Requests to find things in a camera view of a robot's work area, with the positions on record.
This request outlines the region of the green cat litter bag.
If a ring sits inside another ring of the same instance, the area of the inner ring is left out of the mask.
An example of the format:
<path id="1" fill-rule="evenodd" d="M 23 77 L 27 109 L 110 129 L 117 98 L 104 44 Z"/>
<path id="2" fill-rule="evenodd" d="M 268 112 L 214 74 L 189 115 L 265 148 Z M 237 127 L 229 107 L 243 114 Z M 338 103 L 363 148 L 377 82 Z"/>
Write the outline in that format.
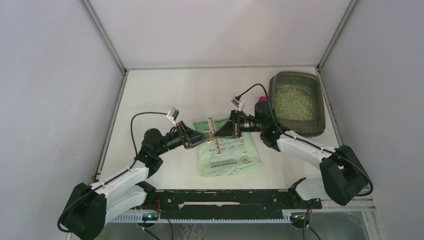
<path id="1" fill-rule="evenodd" d="M 221 154 L 213 143 L 204 142 L 197 147 L 197 164 L 201 177 L 233 176 L 263 166 L 249 133 L 240 138 L 220 138 Z"/>

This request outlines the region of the magenta plastic scoop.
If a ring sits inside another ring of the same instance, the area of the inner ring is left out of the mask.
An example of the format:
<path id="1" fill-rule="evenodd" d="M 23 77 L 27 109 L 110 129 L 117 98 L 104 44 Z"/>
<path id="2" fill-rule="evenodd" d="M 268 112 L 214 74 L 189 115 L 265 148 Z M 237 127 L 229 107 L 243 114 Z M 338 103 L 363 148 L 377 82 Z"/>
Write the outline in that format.
<path id="1" fill-rule="evenodd" d="M 259 103 L 262 103 L 262 102 L 267 103 L 267 102 L 268 102 L 268 98 L 267 98 L 266 96 L 261 96 L 261 97 L 258 99 L 258 102 L 259 102 Z"/>

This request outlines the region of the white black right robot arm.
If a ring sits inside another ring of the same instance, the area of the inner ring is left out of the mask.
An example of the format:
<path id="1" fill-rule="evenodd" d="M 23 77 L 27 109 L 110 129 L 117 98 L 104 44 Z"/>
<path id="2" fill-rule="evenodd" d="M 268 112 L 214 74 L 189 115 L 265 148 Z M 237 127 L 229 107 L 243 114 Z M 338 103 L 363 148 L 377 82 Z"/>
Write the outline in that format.
<path id="1" fill-rule="evenodd" d="M 302 208 L 309 200 L 329 198 L 345 206 L 355 197 L 370 195 L 374 186 L 353 149 L 347 145 L 324 146 L 283 126 L 267 101 L 255 104 L 254 115 L 232 110 L 228 120 L 213 133 L 217 139 L 240 138 L 259 133 L 264 145 L 303 160 L 320 172 L 319 177 L 301 178 L 292 185 L 289 203 Z"/>

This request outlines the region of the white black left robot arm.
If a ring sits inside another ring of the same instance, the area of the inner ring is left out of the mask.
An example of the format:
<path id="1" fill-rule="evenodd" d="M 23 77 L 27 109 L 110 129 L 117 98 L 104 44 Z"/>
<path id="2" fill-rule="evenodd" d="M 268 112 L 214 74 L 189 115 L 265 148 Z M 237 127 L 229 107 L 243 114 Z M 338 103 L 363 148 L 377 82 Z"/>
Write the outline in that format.
<path id="1" fill-rule="evenodd" d="M 163 164 L 160 155 L 180 146 L 192 149 L 214 136 L 214 130 L 196 131 L 183 121 L 165 135 L 156 128 L 147 130 L 130 165 L 103 181 L 74 187 L 58 218 L 58 229 L 82 240 L 93 240 L 110 220 L 128 209 L 140 205 L 145 209 L 153 207 L 156 194 L 139 184 L 159 170 Z"/>

